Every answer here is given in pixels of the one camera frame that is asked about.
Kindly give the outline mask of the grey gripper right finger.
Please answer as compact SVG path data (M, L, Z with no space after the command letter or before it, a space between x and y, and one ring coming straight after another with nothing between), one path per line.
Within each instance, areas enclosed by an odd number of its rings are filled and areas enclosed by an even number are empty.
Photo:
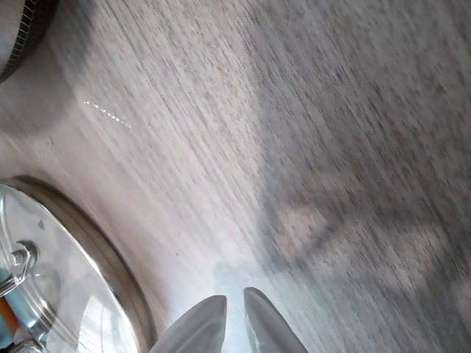
M244 308L252 352L308 352L262 291L254 287L245 288Z

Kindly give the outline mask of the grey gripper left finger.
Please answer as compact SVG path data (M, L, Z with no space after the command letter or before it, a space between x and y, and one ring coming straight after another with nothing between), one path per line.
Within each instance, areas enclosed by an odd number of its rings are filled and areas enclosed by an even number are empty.
M210 296L176 320L150 352L221 352L227 320L227 297Z

